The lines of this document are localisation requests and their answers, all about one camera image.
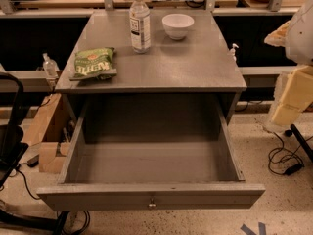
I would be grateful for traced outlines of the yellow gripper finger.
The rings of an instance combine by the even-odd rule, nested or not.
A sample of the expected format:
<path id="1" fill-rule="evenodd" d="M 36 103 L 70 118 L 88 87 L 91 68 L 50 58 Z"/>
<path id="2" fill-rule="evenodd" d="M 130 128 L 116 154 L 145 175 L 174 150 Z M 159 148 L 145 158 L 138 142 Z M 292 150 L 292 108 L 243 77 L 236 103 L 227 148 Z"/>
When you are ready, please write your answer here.
<path id="1" fill-rule="evenodd" d="M 299 66 L 288 80 L 271 121 L 280 126 L 293 124 L 313 103 L 313 67 Z"/>

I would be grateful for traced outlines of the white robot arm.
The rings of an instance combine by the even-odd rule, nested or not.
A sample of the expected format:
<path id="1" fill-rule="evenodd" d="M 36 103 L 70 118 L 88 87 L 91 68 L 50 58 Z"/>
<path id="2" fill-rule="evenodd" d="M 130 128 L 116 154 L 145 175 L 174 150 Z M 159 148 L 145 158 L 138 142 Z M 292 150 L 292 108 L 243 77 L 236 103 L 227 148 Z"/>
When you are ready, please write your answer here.
<path id="1" fill-rule="evenodd" d="M 271 122 L 293 124 L 313 102 L 313 0 L 307 0 L 286 23 L 268 34 L 264 42 L 284 47 L 297 68 L 288 75 Z"/>

